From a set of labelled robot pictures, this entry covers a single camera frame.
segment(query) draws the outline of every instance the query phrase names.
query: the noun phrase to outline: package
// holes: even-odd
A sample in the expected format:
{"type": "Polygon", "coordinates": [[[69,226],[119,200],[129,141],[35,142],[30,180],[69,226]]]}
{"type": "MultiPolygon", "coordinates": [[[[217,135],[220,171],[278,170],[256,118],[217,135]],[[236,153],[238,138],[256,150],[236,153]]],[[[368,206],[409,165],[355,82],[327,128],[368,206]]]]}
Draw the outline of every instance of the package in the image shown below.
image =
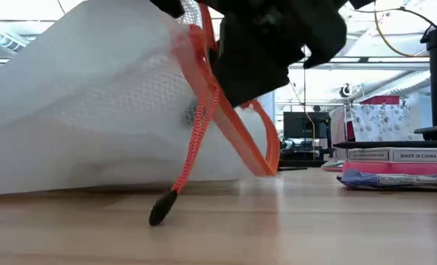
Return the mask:
{"type": "Polygon", "coordinates": [[[206,34],[149,1],[63,16],[0,70],[0,194],[275,175],[272,121],[230,106],[206,34]]]}
{"type": "Polygon", "coordinates": [[[357,170],[372,174],[437,174],[437,163],[354,162],[343,164],[343,173],[357,170]]]}
{"type": "Polygon", "coordinates": [[[367,190],[437,189],[437,175],[369,174],[348,170],[338,180],[350,188],[367,190]]]}
{"type": "Polygon", "coordinates": [[[349,160],[380,163],[437,163],[437,148],[350,149],[349,160]]]}

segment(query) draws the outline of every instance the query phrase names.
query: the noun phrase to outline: monitor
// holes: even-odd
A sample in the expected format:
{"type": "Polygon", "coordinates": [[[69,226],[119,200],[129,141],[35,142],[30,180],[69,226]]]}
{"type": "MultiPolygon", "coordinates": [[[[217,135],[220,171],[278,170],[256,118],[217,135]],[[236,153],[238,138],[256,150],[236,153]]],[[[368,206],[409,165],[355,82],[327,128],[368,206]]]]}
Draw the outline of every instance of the monitor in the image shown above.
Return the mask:
{"type": "MultiPolygon", "coordinates": [[[[308,113],[308,115],[315,123],[315,138],[328,138],[329,113],[308,113]]],[[[306,113],[284,112],[284,137],[313,138],[313,126],[306,113]]]]}

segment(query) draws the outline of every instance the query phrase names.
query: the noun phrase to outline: cable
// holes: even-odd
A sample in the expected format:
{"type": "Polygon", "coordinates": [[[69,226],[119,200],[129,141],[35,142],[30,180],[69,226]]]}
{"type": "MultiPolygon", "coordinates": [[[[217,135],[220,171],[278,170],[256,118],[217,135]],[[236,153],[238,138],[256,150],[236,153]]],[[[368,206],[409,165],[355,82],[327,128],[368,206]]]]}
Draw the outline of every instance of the cable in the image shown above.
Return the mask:
{"type": "Polygon", "coordinates": [[[423,36],[425,36],[425,35],[427,34],[427,31],[428,31],[431,27],[434,27],[435,29],[437,29],[437,25],[434,24],[430,19],[426,18],[425,16],[423,16],[423,15],[421,15],[421,14],[419,14],[419,13],[416,13],[416,12],[414,12],[414,11],[407,10],[407,9],[405,9],[404,7],[392,8],[392,9],[387,9],[387,10],[377,10],[377,9],[376,9],[376,2],[377,2],[377,1],[374,1],[374,11],[362,11],[362,10],[353,10],[353,11],[355,11],[355,12],[359,12],[359,13],[373,13],[373,14],[374,14],[375,26],[376,26],[376,28],[377,28],[377,31],[378,31],[380,37],[382,38],[383,42],[385,43],[385,45],[387,45],[388,48],[390,48],[390,50],[392,50],[393,52],[395,52],[395,53],[397,53],[397,54],[400,54],[400,55],[402,55],[402,56],[404,56],[404,57],[429,57],[429,56],[426,56],[426,55],[406,54],[406,53],[404,53],[404,52],[399,51],[398,49],[395,49],[395,48],[394,48],[394,47],[393,47],[393,46],[388,42],[387,38],[384,36],[382,30],[380,29],[380,23],[379,23],[379,19],[378,19],[378,17],[377,17],[377,13],[387,12],[387,11],[402,11],[402,12],[407,12],[407,13],[410,13],[410,14],[414,14],[414,15],[416,15],[416,16],[418,16],[418,17],[424,19],[425,21],[427,21],[427,22],[430,24],[430,26],[426,29],[426,31],[424,31],[423,36]]]}
{"type": "Polygon", "coordinates": [[[315,161],[315,139],[316,139],[316,135],[315,135],[315,122],[313,122],[312,118],[310,118],[310,115],[307,112],[307,70],[304,69],[304,103],[301,103],[300,97],[298,97],[297,91],[295,90],[295,85],[291,81],[290,81],[290,85],[292,86],[293,93],[297,97],[297,100],[300,103],[300,105],[304,106],[305,115],[307,115],[307,118],[312,123],[312,127],[313,127],[313,138],[312,138],[313,161],[315,161]]]}
{"type": "Polygon", "coordinates": [[[61,4],[61,2],[59,0],[57,0],[57,4],[59,4],[59,8],[61,9],[61,11],[63,11],[63,14],[66,14],[66,11],[64,11],[63,5],[61,4]]]}
{"type": "Polygon", "coordinates": [[[415,11],[412,10],[408,10],[405,7],[398,7],[398,8],[391,8],[391,9],[387,9],[387,10],[374,10],[374,11],[362,11],[362,10],[353,10],[351,9],[351,11],[354,12],[358,12],[358,13],[368,13],[368,14],[373,14],[373,13],[383,13],[383,12],[388,12],[388,11],[402,11],[402,12],[407,12],[407,13],[411,13],[414,14],[422,19],[424,19],[427,23],[429,23],[432,27],[434,27],[435,29],[437,29],[437,25],[432,22],[429,18],[423,16],[420,13],[417,13],[415,11]]]}

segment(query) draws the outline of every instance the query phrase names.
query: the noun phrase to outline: wooden surface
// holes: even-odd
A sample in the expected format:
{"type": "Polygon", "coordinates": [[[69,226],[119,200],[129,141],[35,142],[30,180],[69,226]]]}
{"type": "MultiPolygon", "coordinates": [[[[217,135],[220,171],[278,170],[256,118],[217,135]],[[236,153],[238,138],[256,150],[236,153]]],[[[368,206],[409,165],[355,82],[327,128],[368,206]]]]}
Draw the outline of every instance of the wooden surface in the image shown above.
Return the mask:
{"type": "Polygon", "coordinates": [[[334,173],[191,187],[164,225],[157,194],[0,197],[6,264],[437,264],[437,193],[348,191],[334,173]]]}

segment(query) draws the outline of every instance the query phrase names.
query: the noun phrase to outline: label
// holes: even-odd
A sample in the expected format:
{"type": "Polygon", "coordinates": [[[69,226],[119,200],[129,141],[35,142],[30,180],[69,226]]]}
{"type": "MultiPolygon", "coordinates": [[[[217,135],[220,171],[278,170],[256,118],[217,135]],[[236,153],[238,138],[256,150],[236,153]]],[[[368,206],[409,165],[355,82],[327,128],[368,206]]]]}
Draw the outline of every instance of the label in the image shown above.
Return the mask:
{"type": "Polygon", "coordinates": [[[388,150],[380,150],[380,151],[352,150],[349,152],[349,160],[389,161],[390,155],[388,154],[388,150]]]}
{"type": "Polygon", "coordinates": [[[394,150],[393,160],[396,162],[423,162],[437,163],[437,151],[435,150],[394,150]]]}
{"type": "Polygon", "coordinates": [[[381,174],[380,186],[437,186],[437,175],[381,174]]]}

